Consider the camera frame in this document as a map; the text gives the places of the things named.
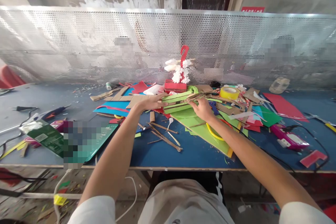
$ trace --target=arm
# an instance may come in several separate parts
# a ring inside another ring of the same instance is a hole
[[[117,200],[130,167],[134,136],[140,115],[145,110],[166,106],[166,103],[158,102],[164,96],[167,94],[153,96],[146,101],[139,102],[131,109],[99,159],[78,205],[100,195],[111,196],[115,201]]]
[[[320,210],[307,191],[281,165],[214,116],[205,98],[198,100],[198,106],[195,103],[190,105],[228,143],[243,165],[270,192],[281,208],[286,203],[298,201]]]

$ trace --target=table leg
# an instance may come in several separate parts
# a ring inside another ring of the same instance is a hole
[[[150,177],[148,171],[135,170],[135,173],[145,183],[145,185],[148,186],[148,188],[150,188],[152,178]]]

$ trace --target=blue paper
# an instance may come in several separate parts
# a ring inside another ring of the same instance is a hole
[[[102,106],[110,106],[110,107],[115,107],[115,108],[119,108],[119,109],[126,109],[126,107],[129,105],[130,102],[128,101],[108,101],[105,102],[104,104],[102,104]],[[99,112],[99,113],[106,113],[106,114],[116,114],[118,116],[128,116],[128,113],[123,112],[123,111],[119,111],[119,110],[110,110],[108,108],[98,108],[96,110],[94,110],[93,112]]]
[[[263,118],[263,112],[261,111],[261,108],[260,108],[260,106],[253,106],[253,112],[254,113],[256,113],[256,114],[258,114],[258,115],[260,115],[261,116],[261,118]]]

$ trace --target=workbench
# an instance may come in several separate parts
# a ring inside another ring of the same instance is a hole
[[[0,131],[20,124],[24,121],[28,113],[14,111],[16,106],[32,106],[39,109],[35,112],[42,113],[60,106],[71,104],[63,113],[55,119],[60,120],[65,117],[68,120],[76,121],[101,121],[108,122],[110,118],[102,117],[93,112],[103,100],[93,102],[90,96],[99,95],[106,92],[104,85],[82,85],[82,84],[26,84],[16,87],[14,91],[0,96]],[[284,92],[282,96],[290,103],[296,106],[301,112],[308,112],[320,116],[322,119],[335,122],[336,103],[331,98],[336,97],[335,91],[298,91],[290,90]],[[156,123],[165,127],[168,121],[166,118],[156,113]],[[292,119],[283,118],[286,126],[297,124]],[[140,119],[142,125],[149,122],[149,113],[143,113]],[[310,119],[309,123],[300,123],[307,127],[317,139],[324,145],[330,155],[330,161],[321,169],[320,172],[336,173],[336,134],[327,128],[323,123],[316,119]],[[185,127],[179,122],[174,121],[169,127],[177,131],[174,134],[181,143],[182,152],[177,152],[167,143],[160,141],[152,144],[148,142],[155,141],[158,138],[150,131],[142,133],[141,137],[135,138],[131,167],[134,170],[246,170],[238,158],[235,161],[226,158],[224,154],[212,148],[207,142],[198,136],[191,136],[185,131]],[[310,150],[323,149],[309,136],[304,129],[295,129],[295,133],[307,141],[311,146]],[[13,129],[0,134],[0,143],[19,134],[18,129]],[[255,140],[255,144],[267,150],[274,156],[288,163],[297,172],[312,172],[314,166],[305,168],[299,161],[308,155],[308,150],[298,153],[282,148],[275,135],[268,129],[262,127],[261,133],[249,131],[249,136]],[[7,144],[7,150],[21,142],[25,136],[15,139]],[[104,151],[104,145],[98,152],[98,159]],[[8,156],[0,160],[0,167],[10,166],[29,166],[36,168],[63,168],[63,159],[52,154],[51,151],[43,146],[36,149],[30,148],[26,157],[20,157],[20,151],[13,151]],[[85,164],[82,168],[91,168],[95,166],[95,159]]]

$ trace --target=perforated metal sheet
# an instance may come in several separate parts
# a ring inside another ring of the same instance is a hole
[[[0,7],[0,58],[25,81],[164,83],[183,44],[191,84],[336,86],[336,16]]]

